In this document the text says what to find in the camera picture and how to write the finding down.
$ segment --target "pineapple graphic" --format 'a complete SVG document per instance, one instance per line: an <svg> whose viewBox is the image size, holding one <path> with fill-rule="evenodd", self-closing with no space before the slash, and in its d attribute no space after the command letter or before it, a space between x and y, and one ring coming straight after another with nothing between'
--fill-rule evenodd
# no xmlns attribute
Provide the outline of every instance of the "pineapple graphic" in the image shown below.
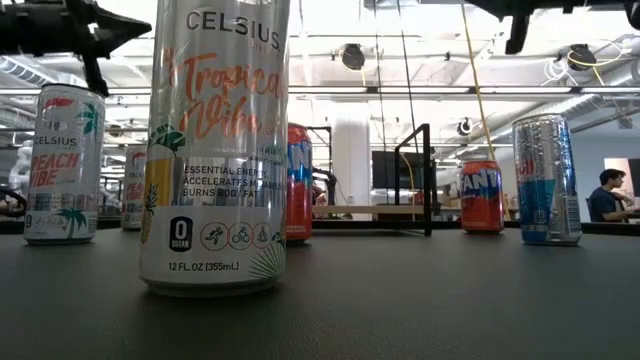
<svg viewBox="0 0 640 360"><path fill-rule="evenodd" d="M149 240L149 234L151 233L151 220L155 215L153 209L156 207L156 203L158 202L158 185L151 184L149 186L149 191L147 192L147 197L145 199L145 211L142 216L142 234L140 236L140 241L142 243L146 243Z"/></svg>

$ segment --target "gray tabletop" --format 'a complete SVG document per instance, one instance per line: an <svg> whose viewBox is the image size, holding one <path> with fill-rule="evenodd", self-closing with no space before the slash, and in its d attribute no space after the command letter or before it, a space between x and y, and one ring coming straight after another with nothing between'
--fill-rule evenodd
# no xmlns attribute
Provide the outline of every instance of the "gray tabletop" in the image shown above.
<svg viewBox="0 0 640 360"><path fill-rule="evenodd" d="M640 357L640 240L370 235L316 236L276 288L219 300L150 294L137 233L2 236L0 359Z"/></svg>

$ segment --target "person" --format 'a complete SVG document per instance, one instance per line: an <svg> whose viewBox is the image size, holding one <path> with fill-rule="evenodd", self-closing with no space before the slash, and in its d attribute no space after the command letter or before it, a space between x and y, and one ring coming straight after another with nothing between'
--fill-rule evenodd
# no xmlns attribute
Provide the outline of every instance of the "person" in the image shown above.
<svg viewBox="0 0 640 360"><path fill-rule="evenodd" d="M624 171L607 169L600 174L600 186L589 197L589 215L593 222L622 222L626 220L634 210L623 211L616 207L617 201L624 201L628 206L633 206L633 200L615 193L613 189L622 186Z"/></svg>

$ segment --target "aluminum can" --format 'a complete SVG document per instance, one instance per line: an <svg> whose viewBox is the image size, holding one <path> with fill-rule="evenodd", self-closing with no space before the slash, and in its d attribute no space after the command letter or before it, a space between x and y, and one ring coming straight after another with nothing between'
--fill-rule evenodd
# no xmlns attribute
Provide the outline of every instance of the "aluminum can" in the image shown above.
<svg viewBox="0 0 640 360"><path fill-rule="evenodd" d="M140 230L144 195L144 167L147 162L147 147L127 146L124 166L124 201L120 223L125 230Z"/></svg>
<svg viewBox="0 0 640 360"><path fill-rule="evenodd" d="M289 1L157 13L140 276L169 296L268 288L285 266Z"/></svg>
<svg viewBox="0 0 640 360"><path fill-rule="evenodd" d="M462 167L462 228L500 233L504 229L502 174L495 161L467 161Z"/></svg>
<svg viewBox="0 0 640 360"><path fill-rule="evenodd" d="M561 114L513 124L522 240L575 245L582 235L571 139Z"/></svg>
<svg viewBox="0 0 640 360"><path fill-rule="evenodd" d="M287 138L287 243L304 242L313 218L313 150L304 126L289 124Z"/></svg>
<svg viewBox="0 0 640 360"><path fill-rule="evenodd" d="M96 234L104 98L72 85L38 97L24 238L30 244L90 241Z"/></svg>

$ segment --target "dark table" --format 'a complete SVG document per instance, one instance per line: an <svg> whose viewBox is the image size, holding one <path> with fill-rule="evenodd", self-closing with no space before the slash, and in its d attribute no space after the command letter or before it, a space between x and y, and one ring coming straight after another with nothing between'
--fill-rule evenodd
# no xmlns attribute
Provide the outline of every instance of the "dark table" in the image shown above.
<svg viewBox="0 0 640 360"><path fill-rule="evenodd" d="M138 234L0 237L0 359L637 359L640 240L331 233L263 293L150 294Z"/></svg>

